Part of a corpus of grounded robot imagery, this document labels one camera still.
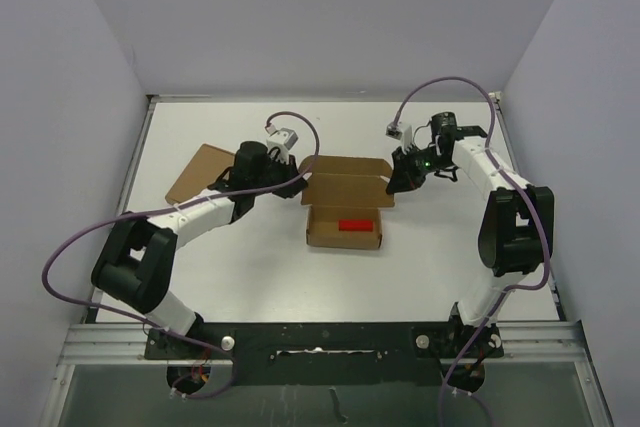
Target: flat cardboard piece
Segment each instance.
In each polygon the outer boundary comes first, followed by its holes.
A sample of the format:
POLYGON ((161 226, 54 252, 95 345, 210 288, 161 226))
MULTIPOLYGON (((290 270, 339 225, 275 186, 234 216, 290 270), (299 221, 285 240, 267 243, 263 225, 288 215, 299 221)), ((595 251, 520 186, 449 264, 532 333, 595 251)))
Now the flat cardboard piece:
POLYGON ((209 144, 202 144, 175 181, 165 200, 182 203, 198 195, 216 181, 224 169, 233 165, 235 155, 209 144))
MULTIPOLYGON (((300 164, 305 169, 312 158, 300 164)), ((310 205, 307 244, 315 247, 376 250, 382 244, 379 207, 393 207, 385 189, 392 168, 383 159, 319 156, 312 167, 302 205, 310 205), (342 232, 341 219, 373 221, 373 232, 342 232)))

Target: white wall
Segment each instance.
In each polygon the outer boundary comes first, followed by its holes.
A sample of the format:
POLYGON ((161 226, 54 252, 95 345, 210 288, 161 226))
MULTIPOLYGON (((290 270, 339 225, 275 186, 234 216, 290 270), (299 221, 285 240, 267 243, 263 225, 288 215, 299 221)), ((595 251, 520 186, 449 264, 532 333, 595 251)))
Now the white wall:
POLYGON ((378 100, 502 88, 552 1, 96 0, 147 93, 378 100))
MULTIPOLYGON (((146 99, 93 0, 0 0, 0 424, 36 425, 80 310, 40 284, 49 253, 113 213, 146 99)), ((99 236, 55 285, 86 295, 99 236)))
POLYGON ((505 90, 523 170, 557 198, 554 268, 616 426, 640 418, 640 0, 555 0, 505 90))

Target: box lid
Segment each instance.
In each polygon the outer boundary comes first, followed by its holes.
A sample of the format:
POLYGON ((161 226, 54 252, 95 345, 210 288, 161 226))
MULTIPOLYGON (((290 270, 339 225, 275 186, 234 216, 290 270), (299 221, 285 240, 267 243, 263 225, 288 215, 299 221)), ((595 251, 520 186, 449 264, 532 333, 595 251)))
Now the box lid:
MULTIPOLYGON (((300 171, 311 162, 307 157, 300 171)), ((393 170, 384 159, 320 155, 313 165, 309 187, 302 191, 302 205, 393 207, 393 195, 385 192, 393 170)))
POLYGON ((209 144, 202 144, 175 181, 165 200, 181 203, 198 195, 216 181, 227 167, 233 165, 235 155, 209 144))

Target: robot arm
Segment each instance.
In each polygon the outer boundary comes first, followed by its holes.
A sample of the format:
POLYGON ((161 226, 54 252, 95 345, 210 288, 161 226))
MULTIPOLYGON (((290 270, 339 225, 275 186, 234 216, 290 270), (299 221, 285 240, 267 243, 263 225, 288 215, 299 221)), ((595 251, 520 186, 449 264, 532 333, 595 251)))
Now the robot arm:
MULTIPOLYGON (((243 217, 256 197, 220 194, 275 186, 298 176, 295 157, 289 154, 296 133, 290 129, 270 133, 267 145, 243 142, 234 165, 174 212, 118 222, 93 269, 92 284, 155 324, 197 338, 203 319, 169 291, 175 252, 202 234, 243 217)), ((306 187, 301 178, 273 193, 291 198, 306 187)))
MULTIPOLYGON (((467 293, 457 302, 464 325, 478 326, 508 285, 517 284, 542 262, 540 237, 520 195, 499 170, 509 174, 524 189, 542 220, 552 250, 553 193, 547 187, 534 187, 516 174, 498 155, 500 168, 490 162, 478 126, 459 127, 452 112, 434 115, 430 121, 431 143, 419 149, 409 141, 411 126, 402 122, 389 125, 387 135, 398 139, 401 147, 392 154, 393 175, 387 193, 416 190, 430 173, 457 181, 462 170, 487 201, 478 235, 478 250, 486 269, 478 271, 467 293)), ((495 322, 498 311, 490 324, 495 322)))

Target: table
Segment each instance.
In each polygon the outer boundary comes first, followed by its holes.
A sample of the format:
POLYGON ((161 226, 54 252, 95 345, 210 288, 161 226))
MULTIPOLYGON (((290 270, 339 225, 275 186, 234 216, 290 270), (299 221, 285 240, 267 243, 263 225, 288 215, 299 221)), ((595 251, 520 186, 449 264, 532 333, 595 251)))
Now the table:
MULTIPOLYGON (((127 210, 165 207, 164 196, 202 143, 230 151, 244 140, 266 139, 264 121, 279 110, 307 116, 320 134, 321 153, 382 157, 391 162, 397 142, 385 136, 397 103, 357 102, 172 102, 153 108, 127 210)), ((414 129, 438 112, 453 111, 459 125, 488 128, 484 103, 413 103, 402 120, 414 129)), ((296 119, 277 127, 300 137, 300 161, 313 151, 313 137, 296 119)), ((416 136, 429 141, 429 129, 416 136)), ((494 149, 508 160, 496 128, 494 149)), ((417 192, 398 194, 382 211, 379 251, 309 247, 307 207, 299 197, 256 200, 237 223, 215 229, 178 251, 171 290, 208 322, 445 321, 477 269, 484 269, 476 241, 485 202, 461 174, 458 183, 430 176, 417 192)), ((524 283, 535 284, 540 267, 524 283)), ((102 301, 131 310, 108 295, 102 301)), ((499 320, 558 320, 550 289, 515 292, 499 320)), ((100 311, 98 322, 122 322, 100 311)))

